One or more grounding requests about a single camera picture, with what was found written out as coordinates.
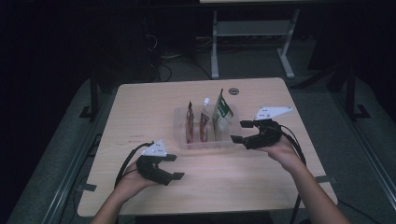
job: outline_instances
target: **wire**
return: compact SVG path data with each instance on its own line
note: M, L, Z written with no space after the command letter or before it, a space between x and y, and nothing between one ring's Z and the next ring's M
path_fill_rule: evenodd
M167 82L167 81L169 81L170 79L171 79L171 77L172 77L172 69L170 68L170 67L168 67L168 66L166 66L165 64L159 64L159 66L162 66L162 67L165 67L166 69L168 69L168 71L169 71L169 77L164 81L164 82ZM158 73L158 79L159 79L159 81L163 81L163 79L161 78L161 74L160 73Z
M372 222L374 222L374 223L376 223L376 224L380 224L380 222L378 222L377 220L373 219L373 218L370 217L369 215L363 213L361 210L359 210L358 208L356 208L356 207L350 205L349 203L346 203L346 202L344 202L344 201L342 201L342 200L340 200L340 199L338 199L338 202L339 202L339 203L342 203L343 205L345 205L345 206L347 206L347 207L349 207L349 208L351 208L351 209L353 209L353 210L355 210L357 213L361 214L362 216L367 217L367 218L370 219Z
M125 173L125 174L123 174L123 176L122 177L125 177L126 175L128 175L128 174L130 174L131 172L133 172L133 171L136 171L137 169L134 169L134 170L132 170L132 171L129 171L129 172L127 172L127 173Z
M212 76L210 76L210 75L206 72L206 70L205 70L201 65L199 65L198 63L190 62L190 61L175 61L175 62L166 62L166 63L190 63L190 64L195 65L195 66L197 66L198 68L200 68L200 69L205 73L205 75L209 78L209 80L213 80Z
M174 60L176 58L180 58L181 56L183 56L183 55L182 54L173 54L173 55L169 55L169 56L161 56L161 59Z
M296 141L297 145L300 145L300 143L297 140L296 135L294 135L294 133L291 131L290 128L286 127L285 125L281 125L281 124L280 124L280 127L287 129L291 133L291 135L293 135L294 141Z
M300 157L300 160L306 166L306 159L305 159L304 153L301 150L300 144L298 143L297 138L295 137L294 133L286 126L283 126L283 125L279 125L279 126L280 127L284 127L287 130L289 130L289 132L291 133L291 135L293 135L295 140L290 135L288 135L288 134L284 133L283 131L280 131L280 130L274 128L274 127L266 126L265 128L274 130L276 132L280 132L282 135L284 135L289 140L289 142L291 142L291 144L294 147L294 150L296 151L297 155ZM298 194L297 195L297 199L296 199L296 203L294 204L293 213L291 214L290 224L293 224L295 219L296 219L296 217L297 217L297 213L298 213L298 210L299 210L299 207L300 207L300 202L301 202L301 197L300 197L300 194Z
M151 38L153 38L154 41L155 41L155 42L154 42L154 47L152 47L151 49L148 49L148 51L152 52L152 51L155 50L155 48L157 48L157 45L158 45L157 37L155 37L155 35L146 35L146 37L151 37Z
M116 183L114 184L114 188L119 184L120 180L122 179L122 175L125 171L126 166L128 165L129 161L131 160L131 158L134 156L134 154L136 153L137 150L139 150L139 148L141 147L150 147L151 145L153 145L154 142L151 143L144 143L140 146L138 146L137 148L135 148L134 150L131 151L131 153L128 155L128 157L125 159L124 163L122 164L119 174L117 175L116 178Z
M203 51L204 49L207 49L210 47L210 44L212 44L212 37L196 37L197 42L200 42L201 40L207 40L203 44L198 44L197 45L197 52Z

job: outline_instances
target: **wooden table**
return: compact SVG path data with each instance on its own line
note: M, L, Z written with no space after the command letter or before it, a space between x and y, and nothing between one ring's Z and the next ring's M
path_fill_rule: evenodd
M298 110L281 78L232 79L172 83L128 84L119 88L92 165L88 184L78 206L83 217L94 216L113 190L125 158L142 143L163 139L176 161L163 161L169 173L186 173L168 186L144 189L126 203L122 215L164 215L289 209L297 190L289 173L266 153L242 145L204 149L180 149L173 136L174 110L200 105L208 97L214 104L223 88L228 104L236 105L241 120L254 119L260 106L292 106L275 121L293 130L301 144L308 169L314 176L326 175L309 139ZM228 89L237 88L237 95ZM243 129L242 135L257 129ZM140 149L132 158L135 161ZM320 184L336 202L330 183Z

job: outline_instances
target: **food pouch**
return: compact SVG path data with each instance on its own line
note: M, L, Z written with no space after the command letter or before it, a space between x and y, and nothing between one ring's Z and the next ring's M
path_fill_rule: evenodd
M201 142L207 142L207 124L210 121L209 113L207 112L207 105L209 104L209 99L205 98L204 106L201 112L201 121L199 124L199 136Z
M225 102L221 89L218 101L216 102L215 111L213 112L213 127L215 129L215 140L221 141L222 136L228 131L228 126L233 118L233 111Z
M189 109L186 116L186 141L187 143L194 142L194 113L192 112L192 103L189 103Z

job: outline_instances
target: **clear plastic container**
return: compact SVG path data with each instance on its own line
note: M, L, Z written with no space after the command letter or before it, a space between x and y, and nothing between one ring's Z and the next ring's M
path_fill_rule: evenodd
M187 107L182 106L175 109L174 115L174 137L178 143L178 146L182 149L194 149L194 148L208 148L208 147L233 147L235 143L231 139L230 135L241 135L242 128L239 123L238 111L235 105L229 105L233 111L233 118L228 126L228 129L223 132L222 140L215 141L215 132L213 129L212 119L207 124L207 142L201 142L199 135L199 125L202 112L202 105L193 105L192 111L194 113L194 142L187 144L186 141L186 114ZM214 105L208 105L207 111L210 115L213 114L215 109Z

